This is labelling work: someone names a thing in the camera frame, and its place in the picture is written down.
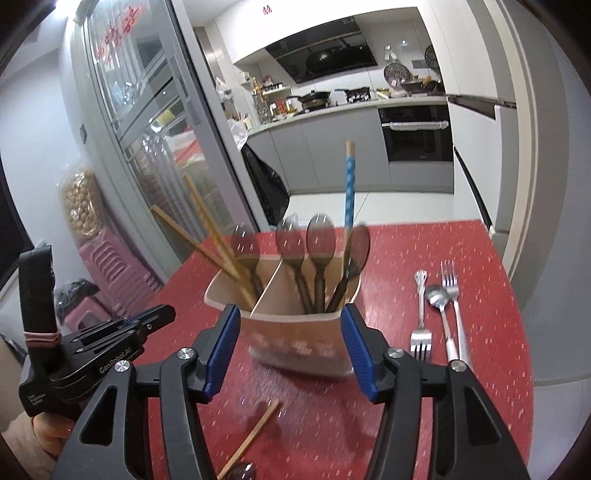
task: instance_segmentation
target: chopstick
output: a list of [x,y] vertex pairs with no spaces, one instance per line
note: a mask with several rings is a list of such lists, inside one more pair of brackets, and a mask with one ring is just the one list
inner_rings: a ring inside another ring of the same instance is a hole
[[170,228],[172,228],[181,237],[183,237],[188,243],[190,243],[191,246],[195,250],[199,250],[200,253],[202,253],[203,255],[205,255],[205,257],[212,264],[214,264],[216,267],[218,267],[221,270],[223,270],[225,273],[227,273],[234,280],[237,280],[237,281],[240,280],[235,274],[233,274],[232,272],[230,272],[226,268],[226,265],[224,265],[222,263],[222,261],[218,257],[216,257],[215,255],[213,255],[207,248],[205,248],[203,245],[201,245],[199,242],[197,242],[191,235],[189,235],[189,233],[183,227],[181,227],[177,222],[175,222],[174,220],[172,220],[172,218],[170,218],[159,206],[152,205],[150,207],[150,210],[152,211],[152,213],[155,216],[159,217],[164,223],[166,223]]
[[216,224],[211,212],[207,208],[205,204],[205,200],[201,197],[193,179],[188,175],[183,175],[183,179],[189,187],[191,192],[191,197],[194,200],[195,211],[199,215],[199,218],[203,222],[206,230],[208,233],[213,237],[213,243],[215,244],[220,256],[226,262],[226,264],[232,264],[234,267],[237,266],[236,258],[234,257],[234,252],[226,239],[223,237],[222,232],[220,231],[219,227]]
[[191,192],[195,211],[197,212],[197,215],[199,215],[199,218],[203,222],[208,233],[212,236],[213,243],[215,244],[218,253],[226,263],[226,268],[240,278],[240,291],[248,303],[252,304],[252,307],[254,307],[256,304],[256,298],[255,295],[253,295],[252,284],[249,277],[246,275],[245,269],[236,261],[234,251],[223,237],[212,213],[209,211],[209,208],[207,208],[207,204],[205,204],[205,200],[203,200],[201,194],[197,190],[193,179],[188,174],[183,175],[183,179]]
[[238,283],[240,291],[244,296],[244,299],[246,300],[248,307],[250,309],[254,308],[256,302],[254,301],[254,298],[250,293],[250,284],[248,282],[246,282],[246,285],[244,285],[243,283],[245,282],[245,280],[242,277],[240,277],[240,275],[238,275],[235,270],[230,270],[226,265],[224,265],[218,257],[213,255],[213,253],[211,253],[207,248],[205,248],[203,245],[197,242],[191,235],[189,235],[189,233],[187,233],[187,231],[183,227],[181,227],[177,222],[172,220],[172,218],[170,218],[159,206],[152,205],[150,207],[150,210],[154,215],[159,217],[164,223],[166,223],[170,228],[172,228],[181,237],[183,237],[183,239],[186,240],[195,250],[198,250],[201,254],[203,254],[212,264],[214,264],[220,270],[224,271],[230,278],[235,280]]
[[246,440],[244,440],[244,442],[242,442],[242,445],[240,445],[238,447],[238,450],[236,450],[236,453],[234,455],[232,455],[232,458],[230,458],[228,460],[226,466],[224,468],[222,468],[221,472],[218,473],[217,480],[222,480],[227,475],[227,473],[230,471],[230,469],[232,469],[232,467],[236,464],[236,462],[238,460],[240,460],[240,458],[242,458],[242,456],[244,455],[244,452],[246,452],[247,448],[250,447],[251,443],[254,441],[256,436],[261,432],[263,427],[269,421],[271,416],[275,413],[275,410],[277,410],[277,407],[280,404],[281,404],[281,400],[279,400],[279,398],[276,398],[275,400],[273,400],[273,402],[271,403],[271,405],[269,406],[269,408],[267,409],[265,414],[261,417],[261,419],[255,425],[255,427],[252,429],[252,431],[248,434],[248,437],[246,437]]

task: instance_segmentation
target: metal spoon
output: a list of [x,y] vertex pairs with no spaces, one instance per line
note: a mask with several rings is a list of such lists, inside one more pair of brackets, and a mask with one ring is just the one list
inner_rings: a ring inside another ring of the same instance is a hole
[[369,230],[365,225],[357,225],[353,227],[353,231],[347,242],[345,251],[349,252],[349,258],[345,265],[345,272],[343,278],[340,279],[339,284],[330,299],[328,307],[326,307],[326,313],[336,312],[339,307],[340,301],[345,296],[347,291],[347,285],[355,277],[361,275],[361,271],[365,267],[369,257],[369,249],[371,246],[371,239],[369,236]]
[[256,237],[246,231],[242,225],[236,225],[232,233],[232,249],[243,267],[245,267],[251,278],[252,288],[259,299],[263,292],[261,278],[256,273],[256,267],[261,257],[261,250],[259,249]]
[[306,232],[306,246],[316,268],[314,310],[316,313],[324,313],[324,295],[326,294],[324,270],[329,266],[336,249],[335,226],[328,215],[318,213],[310,220]]
[[304,313],[306,315],[314,313],[308,287],[301,275],[301,265],[304,262],[306,249],[297,223],[294,223],[291,218],[284,219],[275,230],[275,241],[281,257],[294,271],[295,284],[300,292]]
[[445,307],[450,297],[441,285],[430,285],[425,289],[425,297],[431,306],[439,309],[441,312],[441,321],[443,322],[443,332],[445,333],[445,348],[447,350],[447,361],[458,360],[456,343],[452,338],[452,331],[449,328],[447,317],[445,315]]
[[255,480],[256,468],[254,463],[239,463],[233,467],[224,480]]

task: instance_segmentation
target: blue gripper pad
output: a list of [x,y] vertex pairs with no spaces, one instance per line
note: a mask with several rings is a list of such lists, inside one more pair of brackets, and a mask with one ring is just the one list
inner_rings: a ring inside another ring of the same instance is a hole
[[340,314],[340,329],[359,388],[372,403],[383,403],[380,382],[387,374],[383,364],[389,345],[382,332],[369,328],[354,304]]
[[226,305],[215,326],[210,329],[205,348],[198,351],[199,361],[205,366],[203,394],[211,401],[222,389],[228,365],[240,334],[240,310]]

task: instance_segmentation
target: bag of beans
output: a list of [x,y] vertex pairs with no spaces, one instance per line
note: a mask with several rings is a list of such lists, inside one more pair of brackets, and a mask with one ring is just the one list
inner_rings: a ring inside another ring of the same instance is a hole
[[58,187],[68,227],[81,246],[98,235],[105,221],[95,174],[87,167],[75,167]]

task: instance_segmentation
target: metal screw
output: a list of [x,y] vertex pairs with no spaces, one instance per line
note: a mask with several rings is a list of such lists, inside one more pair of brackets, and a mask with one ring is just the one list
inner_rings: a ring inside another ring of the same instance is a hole
[[125,372],[126,370],[129,369],[130,366],[131,366],[131,364],[127,360],[119,360],[115,364],[115,371]]
[[388,356],[390,358],[402,358],[404,356],[404,350],[396,346],[393,346],[391,348],[388,348]]
[[181,348],[177,352],[177,357],[179,357],[181,360],[188,360],[193,355],[195,355],[195,350],[193,350],[192,348],[187,348],[187,347]]
[[462,362],[461,360],[452,361],[451,367],[452,367],[453,371],[459,372],[459,373],[465,372],[466,368],[467,368],[466,364],[464,362]]

